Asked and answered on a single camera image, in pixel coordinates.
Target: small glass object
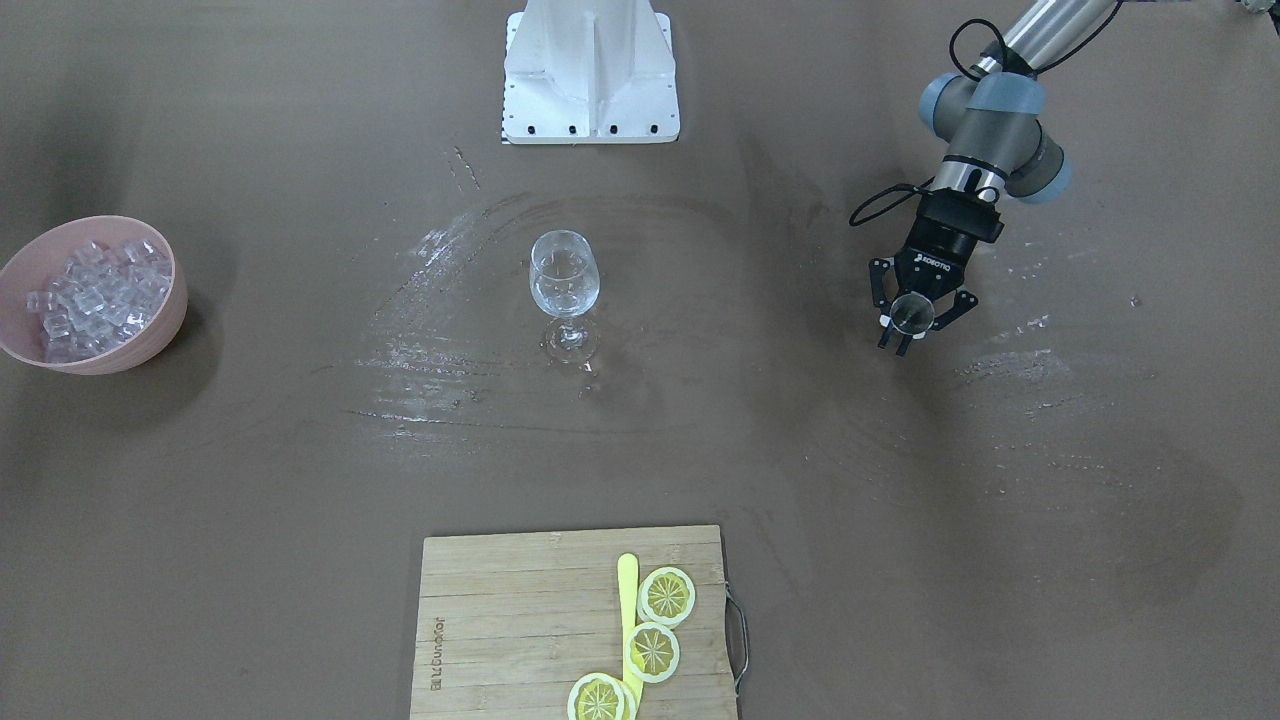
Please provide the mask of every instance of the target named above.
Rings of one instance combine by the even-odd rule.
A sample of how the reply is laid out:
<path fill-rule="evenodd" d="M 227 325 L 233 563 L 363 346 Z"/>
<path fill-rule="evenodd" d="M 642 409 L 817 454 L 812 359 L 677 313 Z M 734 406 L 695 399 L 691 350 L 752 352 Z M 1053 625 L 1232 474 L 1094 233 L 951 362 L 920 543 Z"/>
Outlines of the small glass object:
<path fill-rule="evenodd" d="M 594 323 L 582 315 L 600 295 L 600 270 L 586 238 L 552 231 L 538 238 L 529 259 L 529 290 L 554 318 L 543 333 L 544 347 L 561 363 L 585 363 L 595 354 Z"/>

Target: metal handle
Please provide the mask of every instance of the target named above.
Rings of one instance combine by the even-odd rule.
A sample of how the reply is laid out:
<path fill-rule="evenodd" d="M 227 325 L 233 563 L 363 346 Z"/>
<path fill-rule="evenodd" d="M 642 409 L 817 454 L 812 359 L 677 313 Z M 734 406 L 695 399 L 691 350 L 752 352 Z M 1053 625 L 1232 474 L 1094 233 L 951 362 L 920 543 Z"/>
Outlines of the metal handle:
<path fill-rule="evenodd" d="M 733 671 L 733 694 L 736 697 L 742 696 L 742 678 L 746 676 L 746 669 L 751 666 L 751 632 L 746 625 L 746 612 L 742 611 L 742 606 L 737 603 L 737 598 L 733 597 L 733 588 L 730 587 L 728 582 L 724 583 L 724 600 L 727 605 L 733 606 L 733 611 L 737 612 L 737 626 L 739 633 L 742 634 L 742 665 Z M 733 667 L 733 659 L 730 659 L 730 669 Z"/>

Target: cutting board handle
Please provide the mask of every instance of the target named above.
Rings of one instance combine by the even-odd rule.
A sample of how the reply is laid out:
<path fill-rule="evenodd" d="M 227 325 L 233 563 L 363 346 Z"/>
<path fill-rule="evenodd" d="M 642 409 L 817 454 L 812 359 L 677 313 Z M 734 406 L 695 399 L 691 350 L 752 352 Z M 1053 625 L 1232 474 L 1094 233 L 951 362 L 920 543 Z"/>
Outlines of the cutting board handle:
<path fill-rule="evenodd" d="M 730 651 L 730 669 L 733 671 L 733 694 L 742 697 L 742 679 L 746 678 L 746 670 L 751 666 L 751 632 L 746 625 L 746 611 L 739 605 L 737 598 L 733 597 L 733 588 L 730 587 L 728 580 L 724 580 L 724 619 L 726 625 L 732 616 L 737 616 L 737 642 L 730 638 L 728 647 L 733 648 L 736 644 L 742 651 L 742 661 L 735 664 L 732 657 L 732 650 Z"/>

